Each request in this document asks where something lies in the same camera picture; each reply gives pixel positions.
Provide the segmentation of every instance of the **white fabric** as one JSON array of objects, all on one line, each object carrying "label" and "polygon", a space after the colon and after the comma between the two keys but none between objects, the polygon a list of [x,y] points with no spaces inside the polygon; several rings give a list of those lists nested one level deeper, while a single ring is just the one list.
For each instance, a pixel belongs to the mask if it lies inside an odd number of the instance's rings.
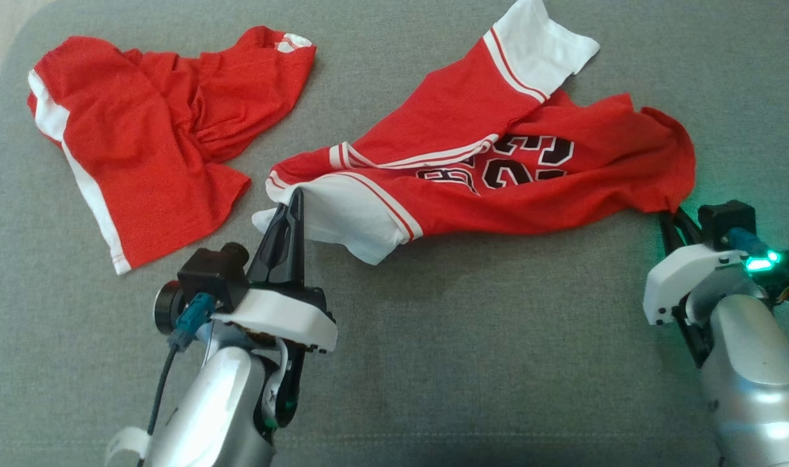
[{"label": "white fabric", "polygon": [[66,160],[71,166],[71,172],[75,175],[80,194],[83,194],[83,199],[86,199],[86,203],[89,204],[89,209],[94,213],[97,225],[101,229],[101,235],[106,240],[106,244],[109,245],[115,272],[123,274],[130,271],[132,268],[124,256],[121,238],[118,236],[115,222],[112,221],[112,216],[106,207],[106,199],[103,198],[101,187],[71,155],[69,146],[66,145],[65,139],[63,139],[63,135],[66,133],[66,122],[69,119],[69,110],[54,102],[54,99],[51,98],[51,94],[48,92],[48,88],[42,82],[42,78],[34,70],[29,71],[29,86],[34,97],[36,97],[36,111],[34,112],[36,127],[44,135],[59,142],[60,146],[62,146],[63,154],[66,155]]},{"label": "white fabric", "polygon": [[[303,189],[305,236],[308,239],[341,243],[351,254],[368,264],[379,263],[398,245],[423,235],[418,222],[400,203],[361,175],[343,172],[287,188],[280,184],[283,183],[275,174],[266,183],[267,195],[280,204],[290,201],[294,189]],[[380,197],[389,203],[391,209]],[[255,213],[253,224],[258,230],[266,231],[275,212],[273,209]],[[346,231],[342,227],[344,225],[363,225],[365,228],[362,232]]]},{"label": "white fabric", "polygon": [[281,53],[291,53],[291,51],[297,50],[300,47],[311,47],[311,45],[313,45],[311,41],[303,38],[303,36],[297,36],[296,34],[287,32],[282,36],[282,41],[276,44],[276,50],[281,51]]},{"label": "white fabric", "polygon": [[507,83],[540,102],[600,50],[593,39],[552,21],[542,0],[519,0],[483,39]]}]

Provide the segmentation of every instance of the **red basketball jersey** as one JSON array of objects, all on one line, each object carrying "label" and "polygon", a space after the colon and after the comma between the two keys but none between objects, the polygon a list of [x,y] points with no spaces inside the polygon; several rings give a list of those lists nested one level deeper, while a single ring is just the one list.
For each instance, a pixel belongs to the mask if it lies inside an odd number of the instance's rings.
[{"label": "red basketball jersey", "polygon": [[76,36],[34,66],[34,121],[65,154],[116,272],[225,221],[250,178],[223,162],[293,109],[315,48],[261,26],[198,58]]},{"label": "red basketball jersey", "polygon": [[[306,234],[367,263],[457,231],[542,234],[619,210],[676,210],[694,186],[685,128],[628,95],[557,91],[599,45],[519,0],[460,61],[430,73],[353,144],[273,167],[273,201],[306,192]],[[253,216],[264,230],[272,210]]]}]

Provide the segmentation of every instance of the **black printed number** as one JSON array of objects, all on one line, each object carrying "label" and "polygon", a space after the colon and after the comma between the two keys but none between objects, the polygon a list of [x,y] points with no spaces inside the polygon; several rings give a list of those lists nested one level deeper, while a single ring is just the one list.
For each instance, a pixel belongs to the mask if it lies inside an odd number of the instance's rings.
[{"label": "black printed number", "polygon": [[513,159],[492,159],[484,171],[484,184],[490,188],[504,188],[508,184],[516,186],[533,181],[528,168]]},{"label": "black printed number", "polygon": [[475,184],[472,183],[472,175],[464,169],[426,169],[426,171],[418,171],[417,175],[418,178],[433,182],[465,184],[471,192],[478,194]]},{"label": "black printed number", "polygon": [[[542,142],[549,139],[549,147],[542,149]],[[573,143],[567,139],[548,136],[513,136],[507,135],[497,142],[494,150],[499,154],[510,156],[516,150],[541,150],[539,165],[558,167],[573,156]],[[506,186],[519,186],[534,180],[549,180],[565,175],[560,169],[538,169],[536,176],[530,175],[527,166],[516,159],[491,159],[483,172],[483,181],[492,189]]]}]

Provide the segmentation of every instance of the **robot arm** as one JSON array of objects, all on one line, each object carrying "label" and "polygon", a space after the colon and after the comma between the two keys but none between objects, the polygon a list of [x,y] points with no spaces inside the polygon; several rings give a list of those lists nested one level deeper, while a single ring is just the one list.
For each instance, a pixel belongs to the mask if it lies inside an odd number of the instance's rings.
[{"label": "robot arm", "polygon": [[789,251],[757,239],[754,210],[738,201],[698,218],[702,230],[683,211],[661,215],[668,256],[649,273],[644,313],[682,332],[722,465],[789,466],[789,340],[772,314],[789,300]]},{"label": "robot arm", "polygon": [[[172,349],[207,344],[204,363],[169,420],[154,419],[137,450],[146,467],[267,467],[273,433],[297,410],[306,353],[336,347],[334,317],[321,289],[306,287],[303,198],[276,210],[247,273],[237,243],[200,248],[158,293],[154,321]],[[107,448],[106,463],[122,446]]]}]

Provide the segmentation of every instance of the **gray fabric surface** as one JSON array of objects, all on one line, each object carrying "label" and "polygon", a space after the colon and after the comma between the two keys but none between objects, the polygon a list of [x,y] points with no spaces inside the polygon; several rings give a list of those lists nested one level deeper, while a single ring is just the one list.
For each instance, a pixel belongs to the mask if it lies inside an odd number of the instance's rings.
[{"label": "gray fabric surface", "polygon": [[[789,247],[789,1],[547,4],[602,46],[566,84],[573,98],[630,91],[679,119],[698,155],[686,207],[744,199],[759,231]],[[116,278],[26,107],[27,71],[46,51],[80,34],[196,55],[258,24],[319,45],[297,109],[231,163],[254,187],[199,243],[255,248],[249,217],[270,207],[272,163],[361,136],[510,5],[59,0],[30,20],[0,80],[0,467],[98,465],[118,429],[145,425],[166,353],[149,308],[193,251]],[[306,363],[276,465],[715,465],[679,332],[641,311],[659,258],[655,218],[632,212],[542,237],[421,239],[377,267],[309,245],[309,283],[326,290],[341,336]],[[789,333],[789,313],[779,320]],[[162,414],[201,351],[176,360]]]}]

